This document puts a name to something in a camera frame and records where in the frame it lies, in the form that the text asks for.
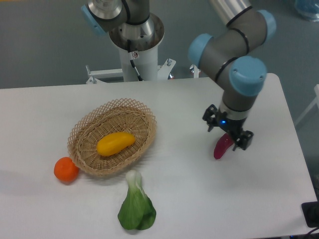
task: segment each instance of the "metal cylinder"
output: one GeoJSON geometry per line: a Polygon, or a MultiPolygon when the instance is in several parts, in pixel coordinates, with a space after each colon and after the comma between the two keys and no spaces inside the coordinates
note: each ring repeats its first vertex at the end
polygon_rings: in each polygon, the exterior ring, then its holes
{"type": "MultiPolygon", "coordinates": [[[[236,31],[227,31],[218,38],[210,39],[202,53],[198,68],[217,82],[225,67],[245,54],[246,44],[243,37],[236,31]]],[[[219,81],[218,84],[225,89],[223,81],[219,81]]]]}
{"type": "Polygon", "coordinates": [[[88,7],[98,18],[110,20],[121,13],[122,2],[121,0],[89,0],[88,7]]]}
{"type": "Polygon", "coordinates": [[[119,36],[123,45],[127,45],[128,40],[131,41],[129,51],[147,50],[149,43],[154,40],[154,22],[149,17],[146,22],[140,25],[123,23],[119,28],[119,36]]]}
{"type": "Polygon", "coordinates": [[[234,111],[234,110],[230,109],[229,107],[227,107],[225,105],[225,103],[222,101],[220,103],[220,105],[219,105],[219,111],[221,113],[226,112],[228,119],[231,119],[231,120],[243,120],[243,119],[247,118],[248,113],[249,113],[250,110],[242,111],[242,112],[234,111]]]}
{"type": "Polygon", "coordinates": [[[225,25],[251,6],[249,0],[210,0],[210,3],[225,25]]]}
{"type": "Polygon", "coordinates": [[[126,0],[130,9],[128,24],[139,25],[150,16],[150,0],[126,0]]]}

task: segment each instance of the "white stand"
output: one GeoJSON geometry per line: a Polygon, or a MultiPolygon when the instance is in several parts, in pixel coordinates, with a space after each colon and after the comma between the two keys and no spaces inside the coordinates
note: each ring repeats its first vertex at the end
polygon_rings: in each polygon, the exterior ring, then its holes
{"type": "MultiPolygon", "coordinates": [[[[166,62],[161,66],[158,65],[158,80],[167,80],[170,72],[175,66],[176,61],[168,58],[166,62]]],[[[104,83],[103,81],[98,80],[112,77],[122,77],[123,70],[122,69],[112,69],[112,70],[102,70],[102,71],[90,71],[89,66],[86,65],[86,70],[88,73],[89,79],[86,84],[96,84],[96,83],[104,83]]]]}
{"type": "Polygon", "coordinates": [[[301,115],[294,122],[295,127],[297,127],[300,124],[300,122],[306,117],[306,115],[308,115],[310,110],[312,110],[316,106],[317,106],[316,108],[319,109],[319,85],[315,86],[315,93],[316,93],[316,97],[314,98],[314,100],[307,106],[307,108],[301,113],[301,115]]]}
{"type": "Polygon", "coordinates": [[[199,78],[199,69],[194,65],[194,78],[199,78]]]}

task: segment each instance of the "cable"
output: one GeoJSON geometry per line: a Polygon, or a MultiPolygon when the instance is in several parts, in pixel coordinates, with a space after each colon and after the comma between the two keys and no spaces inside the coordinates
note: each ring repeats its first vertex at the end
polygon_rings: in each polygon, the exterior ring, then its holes
{"type": "Polygon", "coordinates": [[[310,232],[308,232],[305,236],[304,236],[304,239],[308,239],[310,236],[311,236],[311,233],[315,232],[319,230],[319,227],[318,228],[315,228],[313,230],[311,230],[310,232]]]}
{"type": "MultiPolygon", "coordinates": [[[[128,53],[130,53],[130,52],[132,52],[132,51],[131,51],[131,41],[128,40],[128,53]]],[[[134,70],[135,70],[135,73],[136,73],[136,76],[138,77],[138,80],[139,80],[139,81],[143,81],[143,78],[141,77],[141,75],[140,75],[138,69],[137,69],[136,66],[135,66],[134,60],[133,60],[133,59],[130,60],[130,63],[131,63],[131,66],[132,66],[132,67],[134,68],[134,70]]]]}

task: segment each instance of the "orange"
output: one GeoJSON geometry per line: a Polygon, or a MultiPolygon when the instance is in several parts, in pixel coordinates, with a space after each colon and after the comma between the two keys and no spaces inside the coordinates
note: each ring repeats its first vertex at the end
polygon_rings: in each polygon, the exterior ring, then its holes
{"type": "Polygon", "coordinates": [[[54,166],[54,175],[63,182],[72,182],[77,178],[79,168],[69,157],[60,158],[54,166]]]}

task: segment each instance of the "white table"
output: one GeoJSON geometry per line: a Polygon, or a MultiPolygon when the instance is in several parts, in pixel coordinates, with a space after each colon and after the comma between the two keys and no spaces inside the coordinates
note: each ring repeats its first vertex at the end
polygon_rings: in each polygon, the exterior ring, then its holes
{"type": "Polygon", "coordinates": [[[305,234],[301,203],[315,201],[280,81],[269,74],[245,123],[246,151],[217,161],[223,132],[201,119],[222,90],[209,78],[0,90],[0,234],[3,239],[248,239],[305,234]],[[134,98],[154,112],[158,133],[134,166],[157,218],[142,232],[117,214],[124,174],[71,185],[53,175],[67,138],[91,110],[134,98]]]}

